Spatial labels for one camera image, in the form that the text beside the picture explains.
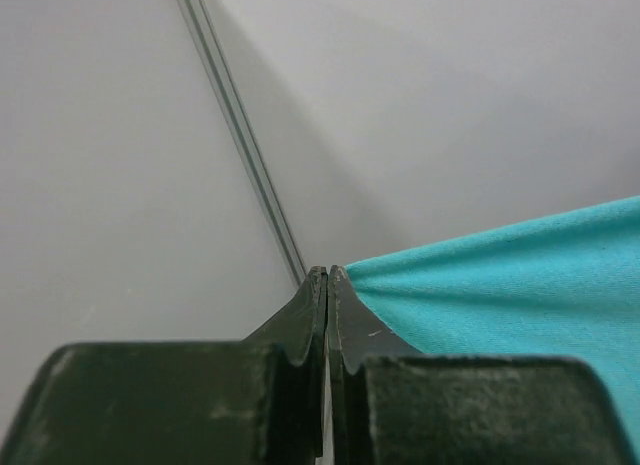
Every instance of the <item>blue fabric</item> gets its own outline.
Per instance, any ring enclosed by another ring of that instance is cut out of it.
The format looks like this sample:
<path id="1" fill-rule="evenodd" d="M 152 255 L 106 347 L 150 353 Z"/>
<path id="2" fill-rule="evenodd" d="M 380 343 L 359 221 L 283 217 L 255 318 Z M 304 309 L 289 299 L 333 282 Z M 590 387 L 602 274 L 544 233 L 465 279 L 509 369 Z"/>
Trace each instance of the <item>blue fabric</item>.
<path id="1" fill-rule="evenodd" d="M 640 197 L 347 267 L 425 353 L 552 354 L 597 371 L 640 450 Z"/>

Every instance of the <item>metal strip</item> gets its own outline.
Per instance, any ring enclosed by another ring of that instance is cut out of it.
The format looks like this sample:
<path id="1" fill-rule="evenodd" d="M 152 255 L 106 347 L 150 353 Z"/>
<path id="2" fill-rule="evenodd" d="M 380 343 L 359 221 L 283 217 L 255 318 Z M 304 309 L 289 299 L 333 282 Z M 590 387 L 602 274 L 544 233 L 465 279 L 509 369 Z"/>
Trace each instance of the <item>metal strip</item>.
<path id="1" fill-rule="evenodd" d="M 178 3 L 267 221 L 294 281 L 300 285 L 305 278 L 306 268 L 280 207 L 204 2 L 178 0 Z"/>

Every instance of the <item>wall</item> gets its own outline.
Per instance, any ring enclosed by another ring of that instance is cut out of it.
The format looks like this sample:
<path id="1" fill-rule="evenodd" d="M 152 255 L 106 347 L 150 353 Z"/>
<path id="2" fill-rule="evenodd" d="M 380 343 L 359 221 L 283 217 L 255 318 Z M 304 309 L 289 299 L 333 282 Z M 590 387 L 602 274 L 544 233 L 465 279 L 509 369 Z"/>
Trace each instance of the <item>wall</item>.
<path id="1" fill-rule="evenodd" d="M 294 286 L 175 0 L 0 0 L 0 437 L 56 346 L 240 338 Z"/>
<path id="2" fill-rule="evenodd" d="M 640 190 L 640 0 L 206 2 L 306 263 Z"/>

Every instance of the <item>cloth fold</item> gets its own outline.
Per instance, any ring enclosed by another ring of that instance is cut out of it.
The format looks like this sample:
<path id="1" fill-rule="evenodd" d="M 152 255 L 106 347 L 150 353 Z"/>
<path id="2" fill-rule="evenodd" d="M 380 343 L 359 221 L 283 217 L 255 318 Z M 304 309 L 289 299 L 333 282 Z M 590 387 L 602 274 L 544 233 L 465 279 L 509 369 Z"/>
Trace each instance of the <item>cloth fold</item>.
<path id="1" fill-rule="evenodd" d="M 369 309 L 433 354 L 569 355 L 640 450 L 640 197 L 347 266 Z"/>

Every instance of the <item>turquoise cloth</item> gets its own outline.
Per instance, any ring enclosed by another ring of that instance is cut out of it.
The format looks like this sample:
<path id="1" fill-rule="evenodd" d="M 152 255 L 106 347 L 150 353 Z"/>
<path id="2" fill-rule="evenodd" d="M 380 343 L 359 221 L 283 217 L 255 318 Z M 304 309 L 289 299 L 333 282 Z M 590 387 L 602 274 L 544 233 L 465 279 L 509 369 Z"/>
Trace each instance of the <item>turquoise cloth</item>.
<path id="1" fill-rule="evenodd" d="M 640 197 L 371 258 L 360 299 L 425 353 L 553 354 L 597 371 L 640 450 Z"/>

